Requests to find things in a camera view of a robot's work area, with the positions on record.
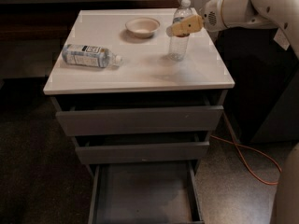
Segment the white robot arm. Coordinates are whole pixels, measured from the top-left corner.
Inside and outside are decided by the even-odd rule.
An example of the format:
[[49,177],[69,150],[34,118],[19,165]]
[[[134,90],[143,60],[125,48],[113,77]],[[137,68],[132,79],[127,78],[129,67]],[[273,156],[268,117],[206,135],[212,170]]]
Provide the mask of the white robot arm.
[[[170,36],[196,33],[205,28],[218,32],[228,28],[276,28],[275,40],[292,48],[299,58],[299,0],[211,0],[199,15],[189,15],[166,32]],[[298,224],[299,144],[290,152],[278,181],[274,224]]]

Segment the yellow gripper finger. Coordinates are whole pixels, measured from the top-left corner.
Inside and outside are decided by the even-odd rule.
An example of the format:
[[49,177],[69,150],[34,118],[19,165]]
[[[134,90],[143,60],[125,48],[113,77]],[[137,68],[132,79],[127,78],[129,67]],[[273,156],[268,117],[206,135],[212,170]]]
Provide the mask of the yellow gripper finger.
[[166,29],[166,34],[172,36],[185,36],[200,32],[204,27],[203,19],[200,15],[191,15],[181,21],[173,23]]

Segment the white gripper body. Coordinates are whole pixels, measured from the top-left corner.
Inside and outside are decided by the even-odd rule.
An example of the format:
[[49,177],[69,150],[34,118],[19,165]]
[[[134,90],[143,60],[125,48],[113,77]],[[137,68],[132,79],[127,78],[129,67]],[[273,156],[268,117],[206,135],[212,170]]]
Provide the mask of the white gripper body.
[[226,28],[222,15],[222,3],[224,0],[210,0],[200,10],[204,20],[204,27],[209,32],[218,32]]

